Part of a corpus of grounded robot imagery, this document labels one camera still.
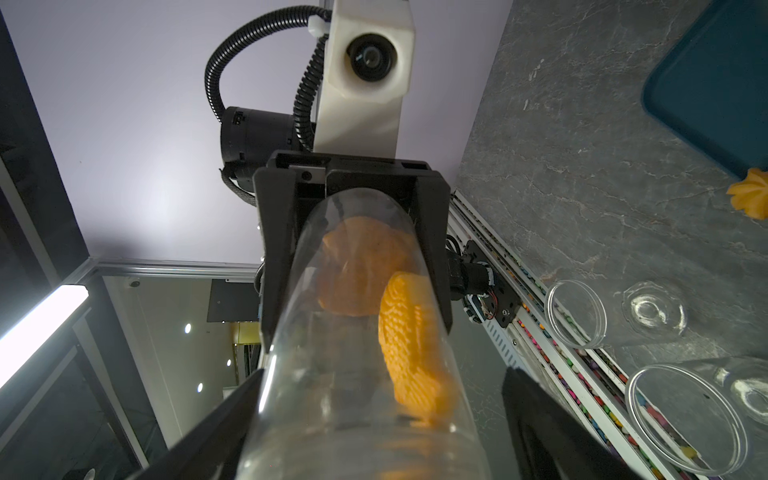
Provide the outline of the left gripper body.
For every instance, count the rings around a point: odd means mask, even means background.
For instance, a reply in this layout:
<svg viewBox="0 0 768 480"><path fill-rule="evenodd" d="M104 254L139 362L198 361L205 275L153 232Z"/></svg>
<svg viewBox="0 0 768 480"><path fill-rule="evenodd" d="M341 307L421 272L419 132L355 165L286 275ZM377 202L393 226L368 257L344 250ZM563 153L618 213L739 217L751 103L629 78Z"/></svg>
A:
<svg viewBox="0 0 768 480"><path fill-rule="evenodd" d="M329 196L370 188L392 198L410 217L430 275L445 329L453 318L445 247L449 184L428 163L415 160L276 151L253 182L264 242L261 293L263 342L271 345L289 298L289 274L312 210Z"/></svg>

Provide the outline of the clear cookie jar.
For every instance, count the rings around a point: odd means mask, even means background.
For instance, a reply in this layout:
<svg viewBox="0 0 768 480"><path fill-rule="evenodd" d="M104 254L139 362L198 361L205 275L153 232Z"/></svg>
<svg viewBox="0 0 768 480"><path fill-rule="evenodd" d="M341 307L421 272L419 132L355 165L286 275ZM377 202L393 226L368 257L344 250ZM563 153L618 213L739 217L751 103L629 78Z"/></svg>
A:
<svg viewBox="0 0 768 480"><path fill-rule="evenodd" d="M685 296L674 283L646 280L620 294L623 345L673 343L687 331Z"/></svg>
<svg viewBox="0 0 768 480"><path fill-rule="evenodd" d="M356 188L310 214L241 479L487 479L414 225Z"/></svg>
<svg viewBox="0 0 768 480"><path fill-rule="evenodd" d="M675 467L709 479L767 477L767 361L656 364L625 389L637 433Z"/></svg>

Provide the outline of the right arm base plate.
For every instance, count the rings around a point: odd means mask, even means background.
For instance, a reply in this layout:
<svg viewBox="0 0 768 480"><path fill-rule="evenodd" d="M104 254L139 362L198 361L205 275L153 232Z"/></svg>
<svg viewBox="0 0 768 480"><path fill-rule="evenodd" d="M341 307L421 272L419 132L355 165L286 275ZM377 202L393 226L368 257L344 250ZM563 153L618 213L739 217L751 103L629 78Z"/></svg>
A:
<svg viewBox="0 0 768 480"><path fill-rule="evenodd" d="M522 306L516 291L474 240L462 247L456 237L448 234L445 246L451 299L462 302L470 321L495 321L505 329Z"/></svg>

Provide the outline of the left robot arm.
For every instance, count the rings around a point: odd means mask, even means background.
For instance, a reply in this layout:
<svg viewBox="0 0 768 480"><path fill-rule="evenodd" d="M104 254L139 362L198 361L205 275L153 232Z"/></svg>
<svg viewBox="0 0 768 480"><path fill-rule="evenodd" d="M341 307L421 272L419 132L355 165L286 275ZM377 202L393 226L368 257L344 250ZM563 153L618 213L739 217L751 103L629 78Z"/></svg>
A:
<svg viewBox="0 0 768 480"><path fill-rule="evenodd" d="M290 29L316 39L292 112L226 106L220 81L228 64L247 47ZM443 323L452 326L444 247L450 188L426 162L396 158L414 51L408 2L337 1L331 8L298 5L266 13L209 58L204 89L220 124L221 177L260 215L265 260L259 314L266 341L274 338L285 307L297 241L311 210L355 188L383 192L410 216Z"/></svg>

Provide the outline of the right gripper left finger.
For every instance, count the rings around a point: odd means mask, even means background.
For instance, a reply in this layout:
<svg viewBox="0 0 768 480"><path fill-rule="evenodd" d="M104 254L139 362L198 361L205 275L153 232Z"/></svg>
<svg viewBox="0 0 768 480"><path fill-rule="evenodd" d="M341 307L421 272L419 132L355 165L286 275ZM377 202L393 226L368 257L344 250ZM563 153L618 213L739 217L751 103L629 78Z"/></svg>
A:
<svg viewBox="0 0 768 480"><path fill-rule="evenodd" d="M231 458L237 463L260 400L258 369L162 458L130 479L211 479Z"/></svg>

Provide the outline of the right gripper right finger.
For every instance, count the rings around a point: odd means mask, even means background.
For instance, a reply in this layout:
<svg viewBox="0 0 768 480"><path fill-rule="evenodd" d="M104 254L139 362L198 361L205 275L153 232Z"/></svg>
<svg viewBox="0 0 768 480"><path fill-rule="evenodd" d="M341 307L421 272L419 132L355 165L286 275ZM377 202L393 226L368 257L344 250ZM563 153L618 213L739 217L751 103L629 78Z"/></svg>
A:
<svg viewBox="0 0 768 480"><path fill-rule="evenodd" d="M637 479L524 371L506 369L501 395L523 479Z"/></svg>

